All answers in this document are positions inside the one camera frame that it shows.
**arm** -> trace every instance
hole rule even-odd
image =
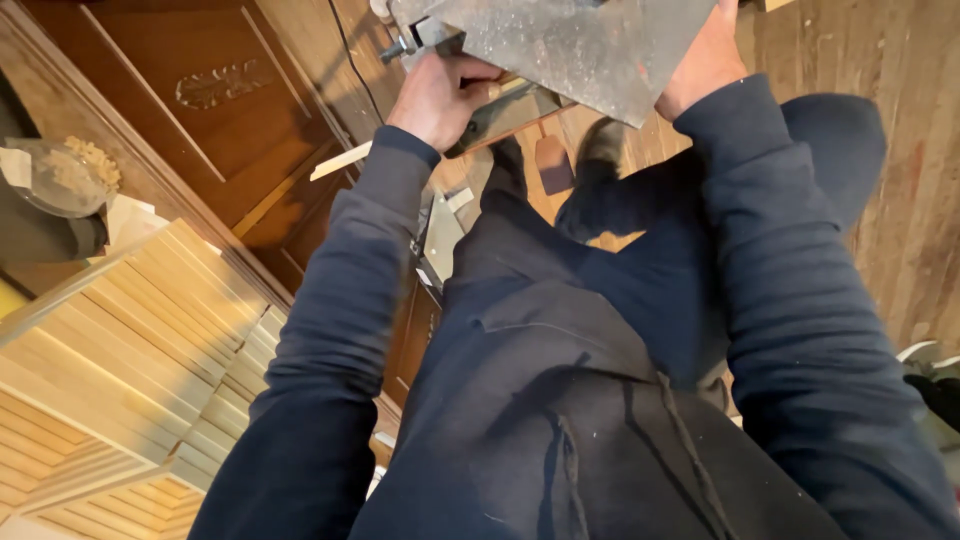
[[[346,538],[373,474],[368,441],[420,192],[499,69],[425,57],[356,186],[337,194],[280,332],[269,389],[217,474],[191,540]]]
[[[704,52],[712,64],[739,61],[733,6],[712,29],[727,43]],[[923,404],[901,380],[809,151],[790,139],[766,78],[745,75],[740,64],[715,78],[696,105],[673,96],[686,109],[675,127],[708,164],[744,429],[850,537],[960,537],[943,466],[914,421]]]

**dark pants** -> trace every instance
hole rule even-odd
[[[886,142],[876,107],[854,96],[823,94],[795,99],[782,110],[793,139],[810,147],[817,185],[848,228],[866,206],[883,163]],[[488,280],[571,282],[616,307],[675,388],[714,379],[729,339],[716,243],[701,195],[706,168],[692,149],[619,181],[609,164],[577,164],[582,187],[572,197],[581,197],[577,211],[592,216],[586,222],[618,234],[646,231],[618,254],[555,230],[527,203],[516,142],[492,150],[482,214],[454,250],[446,301]]]

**hand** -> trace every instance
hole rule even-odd
[[[499,67],[474,57],[428,53],[400,89],[387,124],[418,137],[441,154],[464,134],[473,112],[500,95]],[[461,82],[478,81],[464,88]]]
[[[747,76],[736,50],[737,0],[719,0],[677,67],[655,109],[673,122],[694,103]]]

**person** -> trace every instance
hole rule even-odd
[[[960,538],[921,402],[843,245],[884,157],[876,109],[778,106],[735,18],[721,0],[657,102],[693,147],[618,181],[602,123],[557,228],[526,202],[516,144],[493,146],[365,501],[420,191],[499,75],[424,57],[337,195],[269,389],[189,538]],[[635,227],[618,254],[583,243]],[[724,357],[743,430],[697,392]]]

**electrical cord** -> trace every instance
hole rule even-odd
[[[373,99],[373,92],[370,90],[370,87],[367,86],[367,81],[364,81],[360,70],[357,69],[357,64],[353,63],[353,55],[350,53],[350,45],[347,43],[347,33],[344,31],[343,23],[340,22],[340,14],[337,13],[337,7],[334,5],[333,0],[326,1],[330,4],[330,10],[333,12],[333,20],[337,22],[337,29],[340,30],[340,40],[344,43],[344,52],[347,53],[347,60],[350,62],[350,67],[353,68],[353,73],[356,73],[360,84],[363,85],[363,88],[367,91],[367,95],[370,97],[370,103],[373,105],[373,111],[376,112],[376,117],[380,120],[380,125],[383,125],[386,122],[384,121],[383,114],[380,113],[380,108],[376,105],[376,100]]]

